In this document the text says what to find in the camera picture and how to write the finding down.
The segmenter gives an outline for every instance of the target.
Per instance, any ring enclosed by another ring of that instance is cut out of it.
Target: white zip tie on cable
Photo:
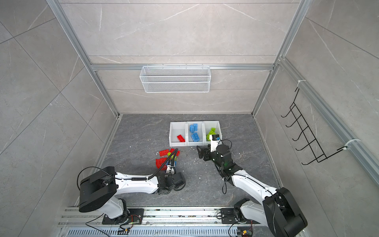
[[[346,150],[347,149],[347,147],[348,147],[348,144],[350,143],[350,142],[352,142],[352,141],[361,141],[360,139],[351,139],[351,140],[349,140],[345,145],[344,145],[344,147],[342,148],[343,150]]]
[[[306,80],[298,80],[298,85],[296,87],[299,87],[299,83]]]

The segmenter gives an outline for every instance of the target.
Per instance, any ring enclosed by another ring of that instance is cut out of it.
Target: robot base
[[[102,224],[114,224],[114,225],[123,224],[123,223],[127,224],[132,221],[131,218],[127,220],[128,217],[130,217],[131,215],[137,215],[137,216],[140,216],[141,219],[143,219],[143,214],[145,211],[143,208],[127,209],[126,202],[123,199],[122,199],[122,204],[124,206],[124,214],[114,219],[110,219],[107,215],[105,215]]]

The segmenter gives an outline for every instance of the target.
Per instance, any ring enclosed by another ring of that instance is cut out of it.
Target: marble tile
[[[308,221],[310,236],[337,237],[282,125],[266,99],[256,119],[283,187],[290,190]]]
[[[62,94],[86,122],[91,120],[103,100],[101,92],[85,68],[66,86]]]
[[[0,43],[9,40],[10,38],[12,38],[12,35],[0,22]]]
[[[104,0],[59,0],[60,3],[104,3]],[[109,0],[107,3],[299,3],[300,0]]]
[[[89,56],[92,63],[274,63],[276,55]]]
[[[379,3],[376,0],[315,0],[307,17],[379,57]]]
[[[59,91],[15,39],[0,44],[0,78],[1,153]]]
[[[126,174],[150,174],[156,171],[157,151],[169,147],[171,121],[219,120],[223,138],[230,139],[233,161],[262,182],[277,187],[272,167],[249,115],[124,115],[108,150],[103,166],[115,166]],[[251,198],[243,190],[227,184],[227,194],[221,187],[221,176],[210,161],[200,160],[195,147],[180,147],[177,170],[186,179],[182,191],[167,195],[130,193],[119,195],[127,205],[140,206],[207,206],[233,205],[242,198]]]
[[[57,19],[16,37],[61,91],[84,67]]]
[[[107,89],[144,89],[139,78],[141,70],[100,70],[97,73]]]
[[[289,121],[286,121],[280,117],[287,114],[294,98],[296,83],[291,80],[286,72],[280,70],[267,93],[267,100],[291,145],[300,149],[306,145],[304,136],[302,135],[298,141],[293,141],[291,138],[298,137],[299,129],[285,127],[295,118],[290,116]],[[344,145],[302,91],[295,102],[326,155],[333,154]],[[308,140],[314,138],[309,132],[306,136]],[[319,146],[312,147],[316,154],[322,154]],[[309,148],[295,152],[298,159],[304,163],[310,162],[314,157]],[[337,236],[375,236],[375,220],[379,207],[374,207],[371,203],[379,201],[379,190],[348,151],[338,153],[323,162],[303,166],[303,169]]]
[[[108,92],[120,113],[251,113],[260,89],[224,89],[208,93]]]
[[[210,89],[262,89],[268,70],[212,70]]]
[[[19,237],[53,236],[61,217],[59,212],[73,206],[79,196],[75,184],[77,174],[96,162],[102,145],[102,141],[87,126],[47,187]],[[83,171],[79,180],[86,177],[90,170]]]
[[[277,54],[298,3],[62,7],[88,55],[248,56]]]
[[[104,142],[114,122],[114,115],[105,100],[102,100],[88,125]]]
[[[0,22],[13,36],[55,18],[45,0],[0,0],[0,6]]]
[[[379,158],[379,59],[304,19],[287,58]]]
[[[18,235],[86,127],[58,95],[0,155],[0,235]]]
[[[138,70],[98,71],[107,89],[144,89]],[[261,89],[268,70],[212,70],[210,89]]]

